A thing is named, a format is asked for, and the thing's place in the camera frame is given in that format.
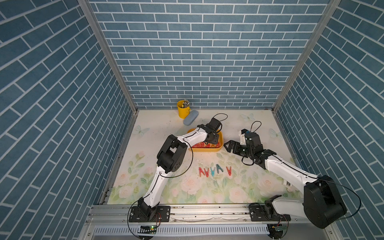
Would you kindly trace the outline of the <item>yellow storage box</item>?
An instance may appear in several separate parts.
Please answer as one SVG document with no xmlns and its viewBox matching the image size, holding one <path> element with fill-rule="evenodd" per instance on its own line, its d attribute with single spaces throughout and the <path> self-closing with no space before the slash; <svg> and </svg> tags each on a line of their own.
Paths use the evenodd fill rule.
<svg viewBox="0 0 384 240">
<path fill-rule="evenodd" d="M 182 139 L 187 141 L 189 144 L 195 143 L 191 145 L 189 148 L 190 151 L 194 152 L 218 152 L 223 146 L 223 135 L 222 133 L 218 133 L 218 140 L 216 144 L 208 143 L 208 142 L 197 142 L 197 140 L 203 139 L 202 131 L 200 128 L 191 129 L 185 134 Z"/>
</svg>

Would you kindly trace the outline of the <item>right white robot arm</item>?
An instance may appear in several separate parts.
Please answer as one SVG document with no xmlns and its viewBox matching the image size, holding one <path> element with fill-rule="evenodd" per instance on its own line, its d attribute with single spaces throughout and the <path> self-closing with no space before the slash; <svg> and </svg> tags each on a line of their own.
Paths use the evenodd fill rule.
<svg viewBox="0 0 384 240">
<path fill-rule="evenodd" d="M 252 165 L 280 176 L 285 184 L 295 187 L 303 197 L 300 200 L 275 195 L 265 201 L 268 219 L 278 215 L 293 215 L 308 219 L 324 229 L 347 213 L 347 207 L 329 176 L 317 176 L 283 160 L 276 152 L 265 149 L 256 132 L 243 129 L 240 142 L 228 141 L 224 147 L 229 153 L 250 159 Z"/>
</svg>

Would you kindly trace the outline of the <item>red clothespin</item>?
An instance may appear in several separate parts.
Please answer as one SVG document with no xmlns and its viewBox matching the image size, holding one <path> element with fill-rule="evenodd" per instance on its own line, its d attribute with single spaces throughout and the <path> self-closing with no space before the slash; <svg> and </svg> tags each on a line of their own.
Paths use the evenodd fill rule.
<svg viewBox="0 0 384 240">
<path fill-rule="evenodd" d="M 210 169 L 209 168 L 207 168 L 207 169 L 204 168 L 204 173 L 205 173 L 206 177 L 208 178 L 210 176 Z"/>
<path fill-rule="evenodd" d="M 201 176 L 206 176 L 206 174 L 205 174 L 205 172 L 203 171 L 202 168 L 199 168 L 199 175 L 200 175 L 200 177 Z"/>
<path fill-rule="evenodd" d="M 227 169 L 228 175 L 232 176 L 232 167 L 229 166 L 229 167 L 226 167 L 226 169 Z"/>
</svg>

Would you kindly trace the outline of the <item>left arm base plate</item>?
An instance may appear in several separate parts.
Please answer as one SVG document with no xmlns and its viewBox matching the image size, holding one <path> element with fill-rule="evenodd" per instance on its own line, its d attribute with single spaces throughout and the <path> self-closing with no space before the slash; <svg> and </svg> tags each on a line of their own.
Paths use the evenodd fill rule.
<svg viewBox="0 0 384 240">
<path fill-rule="evenodd" d="M 161 221 L 162 223 L 169 222 L 171 214 L 170 206 L 157 206 L 150 210 L 143 211 L 140 207 L 134 206 L 131 209 L 129 215 L 130 223 L 154 223 L 156 221 Z"/>
</svg>

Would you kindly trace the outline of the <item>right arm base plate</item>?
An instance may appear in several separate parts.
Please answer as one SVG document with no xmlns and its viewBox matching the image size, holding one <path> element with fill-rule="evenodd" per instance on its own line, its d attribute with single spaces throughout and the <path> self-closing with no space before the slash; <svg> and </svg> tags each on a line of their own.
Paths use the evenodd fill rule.
<svg viewBox="0 0 384 240">
<path fill-rule="evenodd" d="M 279 222 L 291 221 L 290 215 L 278 214 L 271 205 L 252 203 L 248 206 L 252 222 Z"/>
</svg>

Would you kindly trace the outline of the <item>teal clothespin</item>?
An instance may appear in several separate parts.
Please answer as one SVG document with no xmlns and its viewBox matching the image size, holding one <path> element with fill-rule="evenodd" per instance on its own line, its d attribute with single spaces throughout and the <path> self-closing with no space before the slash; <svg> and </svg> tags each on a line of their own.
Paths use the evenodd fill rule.
<svg viewBox="0 0 384 240">
<path fill-rule="evenodd" d="M 223 173 L 224 170 L 221 168 L 221 166 L 219 164 L 216 164 L 216 170 L 217 170 L 217 173 Z"/>
</svg>

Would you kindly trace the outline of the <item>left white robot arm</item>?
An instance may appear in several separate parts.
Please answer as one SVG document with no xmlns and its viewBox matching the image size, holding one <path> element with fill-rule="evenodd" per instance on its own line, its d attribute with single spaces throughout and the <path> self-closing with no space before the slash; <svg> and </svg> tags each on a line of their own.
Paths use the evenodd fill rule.
<svg viewBox="0 0 384 240">
<path fill-rule="evenodd" d="M 181 167 L 187 149 L 198 143 L 217 144 L 221 129 L 221 121 L 213 117 L 209 123 L 198 125 L 195 130 L 185 135 L 167 137 L 157 154 L 154 179 L 147 193 L 138 200 L 138 209 L 146 220 L 151 220 L 155 216 L 168 179 L 181 176 L 174 175 L 174 172 Z"/>
</svg>

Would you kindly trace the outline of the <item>light blue clothespin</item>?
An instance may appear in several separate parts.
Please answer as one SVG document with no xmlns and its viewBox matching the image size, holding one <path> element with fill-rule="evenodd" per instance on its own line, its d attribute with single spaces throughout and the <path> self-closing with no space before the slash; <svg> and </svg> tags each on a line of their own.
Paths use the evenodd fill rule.
<svg viewBox="0 0 384 240">
<path fill-rule="evenodd" d="M 212 177 L 215 176 L 215 171 L 216 171 L 216 168 L 215 168 L 215 167 L 210 167 L 210 172 L 211 172 L 211 176 L 212 176 Z"/>
</svg>

